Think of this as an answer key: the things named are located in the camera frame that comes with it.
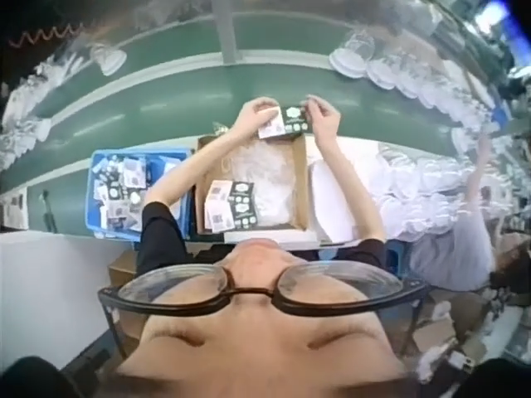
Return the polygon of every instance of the black sleeve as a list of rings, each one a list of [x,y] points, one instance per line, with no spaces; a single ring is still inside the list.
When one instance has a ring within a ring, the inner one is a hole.
[[[158,202],[149,203],[142,211],[137,275],[190,261],[181,231],[168,207]]]
[[[359,261],[386,269],[385,244],[378,239],[362,240],[359,245],[338,250],[335,260]]]

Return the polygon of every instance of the blue plastic crate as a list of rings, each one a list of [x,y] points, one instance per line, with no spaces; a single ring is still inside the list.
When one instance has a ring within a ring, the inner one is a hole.
[[[94,183],[95,174],[92,168],[98,164],[103,158],[113,155],[120,156],[144,156],[146,157],[147,167],[151,171],[153,182],[156,182],[164,172],[164,163],[158,157],[164,156],[166,158],[175,158],[178,160],[185,160],[192,156],[192,151],[188,148],[170,148],[170,149],[101,149],[92,154],[90,160],[89,176],[87,179],[86,199],[85,199],[85,224],[89,230],[100,232],[105,235],[112,235],[113,237],[131,240],[135,242],[140,241],[140,233],[135,231],[114,231],[101,228],[100,219],[100,203],[94,199]],[[179,219],[177,220],[183,237],[187,239],[190,236],[190,211],[192,205],[191,193],[188,192],[181,198],[181,209]]]

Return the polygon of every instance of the wall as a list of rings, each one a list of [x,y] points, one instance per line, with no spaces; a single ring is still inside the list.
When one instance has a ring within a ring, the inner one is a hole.
[[[36,231],[0,234],[0,371],[38,355],[58,368],[107,324],[96,297],[129,244]]]

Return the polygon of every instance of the hand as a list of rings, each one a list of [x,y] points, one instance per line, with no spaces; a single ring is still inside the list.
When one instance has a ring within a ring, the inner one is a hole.
[[[231,133],[243,140],[251,138],[256,134],[258,128],[278,114],[278,109],[268,109],[277,106],[279,104],[268,97],[260,97],[246,102],[241,107],[236,122],[232,125]]]
[[[315,143],[319,148],[336,144],[341,113],[328,101],[308,95],[306,109],[314,130]]]
[[[492,149],[492,143],[490,138],[486,134],[482,134],[478,139],[478,161],[487,163],[490,160],[490,151]]]

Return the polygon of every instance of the glasses frame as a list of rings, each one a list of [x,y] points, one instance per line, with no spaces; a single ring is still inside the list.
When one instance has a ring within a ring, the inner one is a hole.
[[[225,273],[227,278],[226,286],[216,297],[210,298],[200,303],[140,303],[121,298],[119,296],[119,291],[123,286],[107,287],[101,289],[98,292],[98,299],[102,305],[105,319],[109,324],[114,342],[122,358],[126,358],[127,354],[119,336],[118,329],[114,324],[112,309],[148,316],[157,315],[174,318],[201,317],[216,313],[225,308],[231,303],[232,297],[236,294],[264,294],[271,299],[271,304],[282,313],[307,318],[341,317],[354,315],[356,313],[375,312],[404,303],[418,302],[417,305],[413,307],[412,321],[410,323],[410,327],[408,328],[406,340],[404,341],[401,349],[401,353],[403,353],[405,352],[407,344],[411,340],[412,332],[417,325],[424,299],[431,289],[430,285],[428,285],[422,279],[408,278],[402,280],[402,289],[400,291],[381,298],[374,298],[367,301],[352,303],[301,303],[299,301],[286,298],[286,296],[281,293],[279,288],[279,281],[290,268],[286,269],[276,279],[275,288],[273,290],[264,288],[237,288],[231,272],[222,267],[219,268]]]

